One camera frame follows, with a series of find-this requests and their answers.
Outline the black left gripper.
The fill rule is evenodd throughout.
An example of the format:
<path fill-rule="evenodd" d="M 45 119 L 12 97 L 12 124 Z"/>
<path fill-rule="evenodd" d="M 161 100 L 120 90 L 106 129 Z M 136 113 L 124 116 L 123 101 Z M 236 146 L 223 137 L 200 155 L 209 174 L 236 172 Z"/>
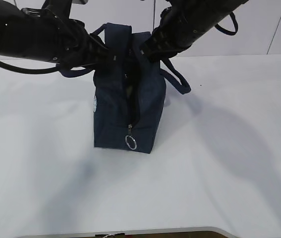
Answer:
<path fill-rule="evenodd" d="M 110 29 L 109 23 L 88 33 L 81 21 L 59 19 L 57 28 L 63 50 L 56 61 L 57 71 L 73 72 L 74 68 L 80 67 L 80 72 L 90 72 L 113 65 L 119 59 L 117 51 L 99 37 L 100 33 L 106 33 Z"/>

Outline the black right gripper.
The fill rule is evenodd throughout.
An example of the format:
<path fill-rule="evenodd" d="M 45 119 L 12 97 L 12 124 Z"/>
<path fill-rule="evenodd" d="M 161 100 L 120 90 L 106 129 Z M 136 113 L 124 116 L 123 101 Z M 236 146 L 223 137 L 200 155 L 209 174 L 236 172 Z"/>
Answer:
<path fill-rule="evenodd" d="M 151 62 L 170 59 L 190 48 L 204 33 L 189 23 L 183 9 L 168 7 L 161 13 L 159 26 L 140 45 L 140 51 Z"/>

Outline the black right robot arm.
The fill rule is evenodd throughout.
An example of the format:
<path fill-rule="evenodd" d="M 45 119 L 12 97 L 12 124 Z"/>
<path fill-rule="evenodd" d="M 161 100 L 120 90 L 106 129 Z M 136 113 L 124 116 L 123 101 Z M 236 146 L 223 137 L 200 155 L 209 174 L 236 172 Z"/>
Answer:
<path fill-rule="evenodd" d="M 189 49 L 212 28 L 236 35 L 238 23 L 233 12 L 247 1 L 170 0 L 169 3 L 160 14 L 158 27 L 140 46 L 141 53 L 151 62 L 170 59 Z"/>

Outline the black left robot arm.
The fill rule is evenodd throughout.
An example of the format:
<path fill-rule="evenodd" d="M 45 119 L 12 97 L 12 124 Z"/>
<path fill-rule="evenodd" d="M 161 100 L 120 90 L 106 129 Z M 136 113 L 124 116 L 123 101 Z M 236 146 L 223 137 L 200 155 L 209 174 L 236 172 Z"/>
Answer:
<path fill-rule="evenodd" d="M 117 54 L 101 38 L 102 25 L 88 33 L 82 21 L 69 17 L 73 4 L 84 0 L 46 0 L 41 8 L 0 0 L 0 56 L 37 60 L 54 67 L 28 69 L 0 61 L 0 68 L 22 74 L 82 73 L 117 61 Z"/>

